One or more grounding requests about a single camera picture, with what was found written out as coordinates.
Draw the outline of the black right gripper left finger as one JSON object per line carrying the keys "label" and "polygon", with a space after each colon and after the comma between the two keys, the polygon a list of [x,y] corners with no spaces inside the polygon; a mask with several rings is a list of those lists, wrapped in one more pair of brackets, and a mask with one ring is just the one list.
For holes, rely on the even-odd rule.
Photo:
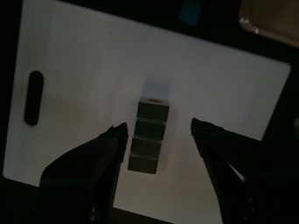
{"label": "black right gripper left finger", "polygon": [[127,139],[123,123],[47,166],[42,173],[36,224],[111,224]]}

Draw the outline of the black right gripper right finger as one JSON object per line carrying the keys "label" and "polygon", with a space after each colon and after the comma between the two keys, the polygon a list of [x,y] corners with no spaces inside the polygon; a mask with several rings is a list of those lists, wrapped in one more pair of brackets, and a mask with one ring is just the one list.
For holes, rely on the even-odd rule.
{"label": "black right gripper right finger", "polygon": [[299,224],[299,159],[198,119],[191,120],[191,135],[223,224]]}

